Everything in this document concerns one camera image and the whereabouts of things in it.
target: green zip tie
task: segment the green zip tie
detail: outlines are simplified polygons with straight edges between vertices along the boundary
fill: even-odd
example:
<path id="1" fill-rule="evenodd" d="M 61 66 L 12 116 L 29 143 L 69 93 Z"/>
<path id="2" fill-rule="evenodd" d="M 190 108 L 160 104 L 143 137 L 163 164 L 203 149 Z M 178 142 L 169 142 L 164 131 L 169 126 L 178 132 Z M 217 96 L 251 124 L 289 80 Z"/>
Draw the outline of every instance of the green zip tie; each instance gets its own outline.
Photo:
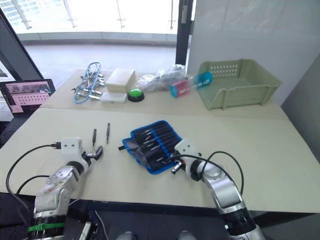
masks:
<path id="1" fill-rule="evenodd" d="M 63 228 L 64 226 L 65 226 L 64 222 L 39 223 L 38 225 L 28 227 L 28 232 L 43 231 L 46 229 L 54 229 L 54 228 Z"/>

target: green button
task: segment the green button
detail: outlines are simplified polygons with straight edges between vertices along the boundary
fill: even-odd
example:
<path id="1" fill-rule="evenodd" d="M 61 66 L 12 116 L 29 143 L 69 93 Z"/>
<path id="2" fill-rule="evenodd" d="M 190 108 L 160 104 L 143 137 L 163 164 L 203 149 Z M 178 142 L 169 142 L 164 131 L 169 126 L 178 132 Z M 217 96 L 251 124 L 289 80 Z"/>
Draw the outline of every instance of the green button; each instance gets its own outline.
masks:
<path id="1" fill-rule="evenodd" d="M 129 95 L 134 98 L 141 97 L 142 94 L 143 94 L 143 92 L 137 88 L 131 89 L 129 92 Z"/>

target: plastic basket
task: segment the plastic basket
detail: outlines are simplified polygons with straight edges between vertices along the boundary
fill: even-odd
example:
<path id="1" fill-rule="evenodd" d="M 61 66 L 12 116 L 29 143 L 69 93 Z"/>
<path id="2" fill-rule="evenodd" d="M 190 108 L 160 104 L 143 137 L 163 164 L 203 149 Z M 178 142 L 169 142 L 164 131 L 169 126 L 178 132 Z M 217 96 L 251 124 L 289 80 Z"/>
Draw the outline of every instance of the plastic basket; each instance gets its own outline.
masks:
<path id="1" fill-rule="evenodd" d="M 213 82 L 198 88 L 207 109 L 264 105 L 281 81 L 252 59 L 205 61 L 198 74 L 211 72 Z"/>

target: laptop screen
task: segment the laptop screen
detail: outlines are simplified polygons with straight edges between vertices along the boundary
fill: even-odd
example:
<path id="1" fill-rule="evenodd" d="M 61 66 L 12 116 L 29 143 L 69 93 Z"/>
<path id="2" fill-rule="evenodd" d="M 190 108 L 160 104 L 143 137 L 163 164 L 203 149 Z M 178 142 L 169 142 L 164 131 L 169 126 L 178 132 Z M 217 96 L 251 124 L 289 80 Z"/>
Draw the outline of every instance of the laptop screen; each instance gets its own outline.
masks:
<path id="1" fill-rule="evenodd" d="M 13 116 L 34 113 L 54 92 L 51 79 L 0 82 L 0 90 Z"/>

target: blue cable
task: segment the blue cable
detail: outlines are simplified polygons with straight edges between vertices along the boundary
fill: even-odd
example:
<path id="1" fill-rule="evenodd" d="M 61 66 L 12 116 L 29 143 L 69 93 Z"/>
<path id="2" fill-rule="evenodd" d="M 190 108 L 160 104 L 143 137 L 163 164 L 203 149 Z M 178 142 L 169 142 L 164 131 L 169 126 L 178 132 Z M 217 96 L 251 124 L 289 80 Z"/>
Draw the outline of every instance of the blue cable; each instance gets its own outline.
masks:
<path id="1" fill-rule="evenodd" d="M 79 100 L 79 96 L 78 96 L 78 92 L 82 91 L 83 89 L 85 89 L 86 87 L 83 87 L 83 84 L 84 84 L 84 80 L 87 80 L 88 79 L 88 71 L 90 70 L 91 66 L 92 65 L 95 65 L 95 64 L 98 64 L 98 71 L 96 72 L 95 74 L 95 77 L 93 79 L 93 84 L 92 86 L 90 87 L 90 92 L 85 96 L 85 99 L 83 100 Z M 88 65 L 88 67 L 86 68 L 86 71 L 85 71 L 85 74 L 84 74 L 84 77 L 82 79 L 82 83 L 76 87 L 76 91 L 75 91 L 75 95 L 73 97 L 73 102 L 75 104 L 82 104 L 86 101 L 88 101 L 90 99 L 89 95 L 92 95 L 93 93 L 93 90 L 95 89 L 95 86 L 96 86 L 96 82 L 98 80 L 98 75 L 100 73 L 100 70 L 101 70 L 101 63 L 98 62 L 98 61 L 95 61 L 95 62 L 92 62 Z"/>

